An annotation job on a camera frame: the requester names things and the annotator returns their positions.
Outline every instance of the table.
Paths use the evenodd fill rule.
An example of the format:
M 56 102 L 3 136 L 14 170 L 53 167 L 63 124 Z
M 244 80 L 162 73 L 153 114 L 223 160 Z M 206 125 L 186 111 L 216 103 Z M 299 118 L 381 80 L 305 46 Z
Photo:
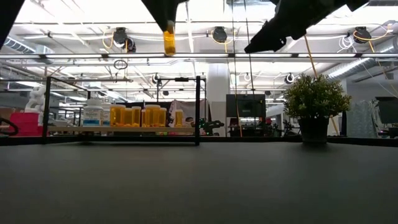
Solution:
M 398 149 L 0 147 L 0 223 L 397 223 Z

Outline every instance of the cable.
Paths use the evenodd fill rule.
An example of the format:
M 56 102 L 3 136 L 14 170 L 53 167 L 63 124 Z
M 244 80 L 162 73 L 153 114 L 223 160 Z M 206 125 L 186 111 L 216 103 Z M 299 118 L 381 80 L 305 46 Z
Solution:
M 358 37 L 357 35 L 355 35 L 357 32 L 358 31 L 354 31 L 353 36 L 356 37 L 359 40 L 366 40 L 366 41 L 372 41 L 372 40 L 381 39 L 381 38 L 385 37 L 389 33 L 389 31 L 386 30 L 386 33 L 384 35 L 380 36 L 380 37 L 376 37 L 376 38 L 373 38 L 373 39 L 367 39 L 367 38 L 362 38 L 362 37 Z
M 305 45 L 307 46 L 308 55 L 310 56 L 313 73 L 315 75 L 315 78 L 318 78 L 317 70 L 315 69 L 315 65 L 313 64 L 313 59 L 312 59 L 312 55 L 311 55 L 310 46 L 308 44 L 307 35 L 304 35 L 304 39 L 305 39 Z
M 379 85 L 381 86 L 381 88 L 383 88 L 384 90 L 386 90 L 386 91 L 387 91 L 388 93 L 390 93 L 393 97 L 398 98 L 398 97 L 395 96 L 393 93 L 391 93 L 386 87 L 384 87 L 384 86 L 379 82 L 379 80 L 375 79 L 374 76 L 371 74 L 371 72 L 369 72 L 369 70 L 366 68 L 366 66 L 365 66 L 363 63 L 361 63 L 361 64 L 362 64 L 363 68 L 365 68 L 365 71 L 370 75 L 370 77 L 372 77 L 372 79 L 373 79 L 374 81 L 377 82 L 377 84 L 379 84 Z
M 248 22 L 248 12 L 246 10 L 246 0 L 243 0 L 243 4 L 244 4 L 244 13 L 245 13 L 245 18 L 246 18 L 246 32 L 248 33 L 248 44 L 250 44 L 250 37 L 249 37 L 249 22 Z M 253 103 L 254 103 L 254 111 L 255 111 L 255 115 L 257 116 L 257 103 L 255 100 L 255 94 L 254 94 L 254 80 L 253 80 L 253 72 L 252 72 L 252 66 L 251 66 L 251 55 L 249 54 L 249 64 L 250 64 L 250 80 L 251 80 L 251 90 L 253 93 Z M 257 130 L 257 123 L 256 123 L 256 117 L 254 117 L 254 133 L 256 133 Z
M 232 35 L 233 37 L 233 48 L 234 48 L 234 54 L 235 54 L 235 26 L 234 26 L 234 1 L 232 1 L 231 4 L 231 10 L 232 10 L 232 30 L 234 35 Z M 234 71 L 235 71 L 235 104 L 236 104 L 236 116 L 238 117 L 238 125 L 239 125 L 239 130 L 240 130 L 240 134 L 241 137 L 243 137 L 242 134 L 242 125 L 241 125 L 241 120 L 239 118 L 239 108 L 238 108 L 238 85 L 237 85 L 237 76 L 236 76 L 236 56 L 234 56 Z
M 371 46 L 371 49 L 372 49 L 372 52 L 373 53 L 375 53 L 375 51 L 374 51 L 374 48 L 373 48 L 373 45 L 372 45 L 372 42 L 371 41 L 369 41 L 369 45 Z M 381 66 L 381 63 L 379 62 L 379 61 L 377 61 L 377 63 L 379 64 L 379 66 L 380 66 L 380 68 L 381 68 L 381 70 L 383 71 L 383 74 L 384 74 L 384 76 L 387 78 L 387 74 L 386 74 L 386 71 L 384 71 L 384 68 L 383 68 L 383 66 Z M 398 91 L 394 88 L 394 86 L 391 84 L 391 83 L 389 83 L 390 84 L 390 86 L 391 86 L 391 88 L 395 91 L 395 93 L 397 93 L 397 95 L 398 95 Z
M 338 41 L 338 45 L 341 49 L 337 53 L 340 53 L 343 50 L 350 49 L 354 45 L 354 39 L 351 36 L 344 36 Z
M 113 46 L 113 34 L 114 34 L 114 32 L 112 32 L 112 40 L 111 40 L 111 45 L 110 45 L 110 46 L 107 46 L 107 45 L 105 44 L 105 32 L 104 32 L 104 34 L 103 34 L 102 44 L 103 44 L 104 47 L 107 48 L 107 49 L 110 49 L 110 48 L 112 48 L 112 46 Z
M 9 121 L 7 119 L 0 118 L 0 124 L 2 122 L 7 123 L 10 127 L 13 127 L 14 131 L 13 132 L 6 132 L 6 131 L 1 131 L 1 129 L 0 129 L 0 134 L 5 134 L 5 135 L 8 135 L 8 136 L 14 136 L 14 135 L 18 134 L 19 129 L 14 123 L 12 123 L 11 121 Z

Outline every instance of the shelf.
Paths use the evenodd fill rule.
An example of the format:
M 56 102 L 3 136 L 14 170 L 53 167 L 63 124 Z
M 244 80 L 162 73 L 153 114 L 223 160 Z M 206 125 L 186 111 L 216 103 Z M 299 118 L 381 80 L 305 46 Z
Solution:
M 193 132 L 195 132 L 195 128 L 55 127 L 55 126 L 49 126 L 49 131 L 193 133 Z

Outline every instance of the fluorescent light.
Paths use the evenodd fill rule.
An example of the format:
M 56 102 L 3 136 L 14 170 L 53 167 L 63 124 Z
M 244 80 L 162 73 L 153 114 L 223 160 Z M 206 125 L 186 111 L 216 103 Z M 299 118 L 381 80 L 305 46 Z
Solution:
M 104 52 L 106 52 L 107 54 L 109 54 L 109 52 L 106 50 L 106 49 L 99 49 L 100 51 L 104 51 Z
M 0 55 L 0 59 L 38 59 L 39 55 Z
M 21 85 L 25 85 L 25 86 L 30 86 L 30 87 L 40 87 L 43 86 L 42 84 L 36 83 L 36 82 L 16 82 L 18 84 Z
M 61 90 L 51 90 L 51 91 L 75 91 L 75 90 L 66 90 L 66 89 L 61 89 Z
M 362 57 L 398 57 L 398 54 L 362 54 Z
M 86 98 L 80 97 L 80 96 L 68 96 L 68 97 L 73 100 L 77 100 L 77 101 L 86 101 L 87 100 Z
M 266 101 L 274 101 L 274 99 L 272 99 L 272 98 L 266 98 Z
M 254 87 L 255 91 L 285 91 L 285 88 L 256 88 Z M 251 91 L 251 88 L 238 88 L 238 91 Z
M 7 91 L 32 91 L 33 89 L 9 89 Z
M 46 55 L 47 58 L 102 58 L 100 54 Z
M 64 95 L 61 95 L 61 94 L 59 94 L 59 93 L 53 93 L 53 92 L 51 92 L 51 94 L 53 94 L 53 95 L 55 95 L 55 96 L 59 96 L 59 97 L 65 97 Z
M 165 57 L 164 54 L 109 54 L 110 58 L 153 58 Z
M 318 57 L 318 58 L 330 58 L 330 57 L 338 57 L 338 58 L 342 58 L 342 57 L 354 57 L 355 54 L 344 54 L 344 53 L 340 53 L 340 54 L 311 54 L 312 57 Z M 299 54 L 298 57 L 310 57 L 309 54 Z
M 87 89 L 87 91 L 108 91 L 108 89 Z
M 283 57 L 283 58 L 290 58 L 292 54 L 275 54 L 275 53 L 265 53 L 265 54 L 235 54 L 235 57 L 264 57 L 264 58 L 277 58 L 277 57 Z
M 200 58 L 200 57 L 214 57 L 214 58 L 222 58 L 222 57 L 228 57 L 228 54 L 175 54 L 173 57 L 195 57 L 195 58 Z
M 394 49 L 394 46 L 389 47 L 389 48 L 387 48 L 387 49 L 384 49 L 384 50 L 380 51 L 380 53 L 388 52 L 388 51 L 390 51 L 390 50 L 392 50 L 392 49 Z
M 258 121 L 258 119 L 254 119 L 254 118 L 240 118 L 240 120 L 241 121 L 255 121 L 255 120 Z

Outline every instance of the air duct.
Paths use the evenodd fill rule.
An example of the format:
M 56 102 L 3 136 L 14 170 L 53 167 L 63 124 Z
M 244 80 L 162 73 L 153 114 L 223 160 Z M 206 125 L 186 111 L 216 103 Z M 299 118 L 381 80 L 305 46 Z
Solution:
M 4 46 L 7 46 L 7 47 L 9 47 L 11 49 L 14 49 L 14 50 L 16 50 L 16 51 L 18 51 L 18 52 L 20 52 L 22 54 L 34 54 L 34 53 L 36 53 L 36 51 L 33 48 L 28 47 L 25 44 L 19 42 L 16 39 L 11 38 L 11 37 L 7 37 L 6 38 L 6 41 L 4 42 Z
M 370 0 L 368 6 L 398 6 L 397 0 Z
M 397 36 L 377 45 L 375 51 L 377 53 L 393 53 L 393 54 L 398 53 Z M 365 69 L 373 68 L 376 65 L 377 61 L 374 58 L 358 59 L 350 63 L 339 64 L 323 72 L 323 74 L 328 75 L 329 79 L 336 79 L 336 78 L 343 79 L 355 75 L 359 72 L 363 72 L 365 71 Z
M 33 49 L 32 47 L 29 47 L 26 44 L 23 44 L 21 41 L 15 39 L 15 38 L 12 38 L 10 36 L 8 36 L 6 38 L 4 46 L 9 47 L 13 50 L 16 50 L 22 54 L 54 54 L 55 53 L 52 49 L 50 49 L 46 46 L 43 46 L 43 45 L 39 45 L 39 44 L 36 44 L 35 49 Z M 43 63 L 46 63 L 47 65 L 54 63 L 54 61 L 51 59 L 40 59 L 40 60 L 35 60 L 35 61 L 43 62 Z

